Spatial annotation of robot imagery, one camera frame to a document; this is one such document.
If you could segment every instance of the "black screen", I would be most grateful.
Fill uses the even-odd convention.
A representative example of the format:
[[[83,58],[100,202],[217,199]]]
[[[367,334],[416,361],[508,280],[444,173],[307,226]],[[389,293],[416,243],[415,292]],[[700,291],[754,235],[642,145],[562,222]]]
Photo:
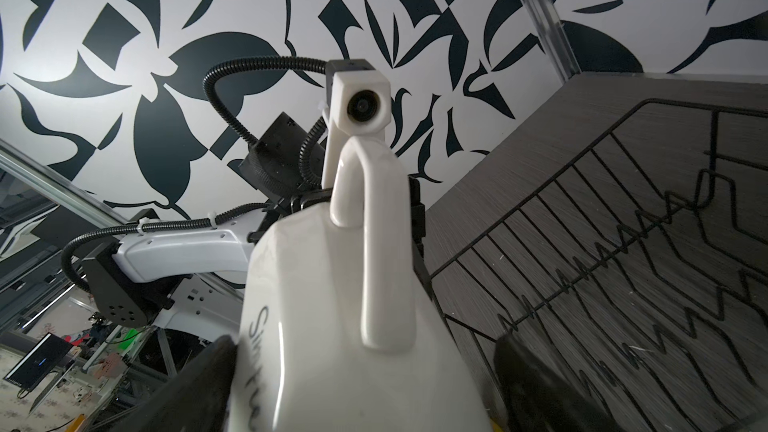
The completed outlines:
[[[46,334],[3,379],[24,390],[32,390],[71,348],[72,344],[62,338]]]

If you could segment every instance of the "patterned wallpaper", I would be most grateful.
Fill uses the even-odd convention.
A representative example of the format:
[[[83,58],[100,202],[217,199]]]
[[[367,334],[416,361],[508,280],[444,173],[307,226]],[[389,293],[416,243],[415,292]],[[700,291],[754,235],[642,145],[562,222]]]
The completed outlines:
[[[21,359],[21,355],[0,348],[0,377],[5,377]],[[78,402],[74,395],[80,387],[76,384],[65,384],[54,389],[34,413],[28,415],[34,399],[54,377],[54,374],[50,374],[23,399],[16,398],[18,387],[0,380],[0,432],[9,432],[14,428],[22,432],[45,432],[80,414],[91,413],[96,401],[84,399]]]
[[[582,70],[768,76],[768,0],[553,1]]]
[[[368,59],[392,83],[391,148],[436,201],[560,86],[518,0],[0,0],[0,137],[125,216],[202,217],[260,192],[201,79],[238,56]],[[322,78],[221,81],[259,136],[308,130]]]

